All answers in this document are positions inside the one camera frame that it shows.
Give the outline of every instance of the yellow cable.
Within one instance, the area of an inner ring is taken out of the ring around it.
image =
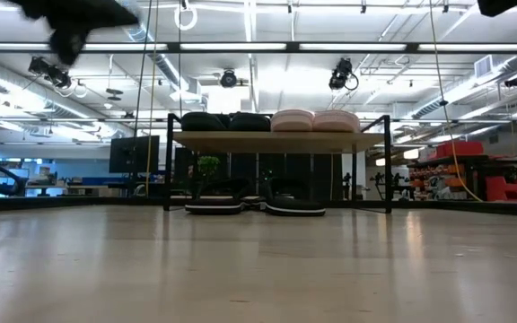
[[[440,61],[438,57],[438,42],[436,40],[436,29],[434,27],[434,9],[432,0],[429,0],[430,2],[430,23],[432,24],[432,36],[434,38],[434,56],[436,58],[436,70],[438,72],[438,83],[440,84],[440,94],[442,96],[442,101],[445,101],[444,99],[444,88],[442,85],[442,74],[440,73]],[[460,181],[460,184],[468,194],[470,194],[474,199],[476,199],[478,202],[484,202],[480,197],[476,196],[472,191],[468,189],[464,181],[462,180],[462,176],[460,175],[460,165],[458,164],[458,157],[456,156],[456,144],[454,143],[454,137],[451,132],[451,121],[450,118],[448,118],[448,110],[446,109],[446,105],[443,105],[444,108],[444,116],[446,117],[446,127],[448,128],[448,134],[450,135],[450,141],[452,145],[452,154],[454,156],[454,166],[456,166],[456,174],[458,174],[458,180]]]
[[[157,34],[159,31],[159,0],[157,0],[154,18],[154,46],[153,46],[153,80],[151,81],[151,112],[149,114],[149,145],[147,147],[147,176],[145,179],[146,196],[149,197],[149,178],[151,177],[151,130],[153,128],[153,103],[154,103],[154,74],[155,74],[155,57],[157,56]]]

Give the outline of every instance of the monitor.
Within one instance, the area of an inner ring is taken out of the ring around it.
[[[149,137],[122,138],[111,140],[109,159],[110,173],[147,172]],[[159,136],[151,136],[150,172],[159,168]]]

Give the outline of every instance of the wooden floor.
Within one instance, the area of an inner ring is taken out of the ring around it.
[[[517,217],[0,214],[0,322],[517,322]]]

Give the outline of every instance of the ceiling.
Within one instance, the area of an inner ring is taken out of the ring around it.
[[[257,0],[256,9],[250,1],[250,22],[245,23],[244,2],[246,0],[195,1],[189,3],[197,9],[197,23],[188,31],[180,31],[174,21],[174,7],[178,1],[153,1],[158,3],[158,24],[155,26],[157,10],[151,10],[151,34],[157,33],[158,42],[216,42],[216,41],[381,41],[381,42],[432,42],[433,34],[427,0],[367,0],[366,14],[360,14],[360,1],[346,0],[293,0],[293,14],[287,11],[287,0]],[[434,1],[441,9],[445,1]],[[434,27],[438,41],[441,42],[517,42],[517,11],[504,13],[495,18],[479,14],[475,0],[447,1],[451,10],[434,12]],[[46,42],[50,30],[44,21],[26,21],[17,11],[1,6],[0,3],[0,42]],[[138,1],[143,18],[149,13],[149,1]],[[189,13],[181,15],[188,22]],[[90,42],[125,42],[130,38],[123,29],[95,31]],[[36,54],[1,54],[0,66],[27,80],[33,75],[27,71],[32,57]],[[474,63],[486,54],[479,55],[440,55],[440,73],[444,87],[452,87],[463,82],[474,73]],[[56,62],[51,55],[44,55],[50,62]],[[361,118],[377,118],[391,114],[405,118],[407,112],[417,107],[418,102],[435,98],[439,93],[438,74],[434,55],[363,55],[363,54],[255,54],[250,59],[247,54],[169,54],[170,63],[181,76],[197,79],[202,85],[203,95],[218,91],[218,75],[224,69],[233,69],[236,75],[245,80],[236,95],[241,99],[242,110],[252,110],[251,90],[248,86],[253,79],[256,97],[256,111],[276,112],[280,109],[308,109],[320,111],[343,109],[359,114]],[[354,92],[333,92],[328,87],[331,70],[341,57],[352,60],[355,74],[360,80]],[[511,56],[499,56],[507,59]],[[136,54],[116,54],[110,70],[110,56],[105,54],[85,54],[69,68],[74,83],[84,84],[87,93],[79,98],[77,93],[84,92],[81,86],[75,89],[66,102],[79,103],[96,111],[97,116],[121,118],[126,112],[136,113],[148,118],[153,107],[154,118],[164,118],[169,111],[184,113],[202,110],[200,103],[174,100],[175,92],[164,74],[149,57]],[[42,79],[35,83],[52,93],[54,90]],[[124,92],[121,101],[109,101],[106,89],[114,88]],[[466,112],[483,108],[503,98],[517,93],[517,88],[497,90],[498,86],[488,86],[466,95],[453,102],[449,109],[456,112],[452,117],[459,118]],[[67,95],[73,91],[62,92]],[[113,106],[106,109],[105,103]],[[512,102],[509,110],[517,109]],[[491,118],[499,118],[503,109],[496,109]],[[12,115],[1,113],[0,117]],[[154,123],[164,127],[163,123]],[[400,136],[419,134],[425,129],[435,135],[440,127],[420,128],[414,126],[395,127]],[[22,132],[17,131],[17,141],[22,140]]]

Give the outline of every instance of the red object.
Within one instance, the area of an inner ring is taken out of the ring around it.
[[[517,180],[506,183],[503,176],[486,177],[486,199],[493,201],[517,201]]]
[[[480,142],[455,141],[454,146],[457,156],[476,156],[484,153],[484,147]],[[436,147],[436,159],[453,155],[452,142],[444,143]]]

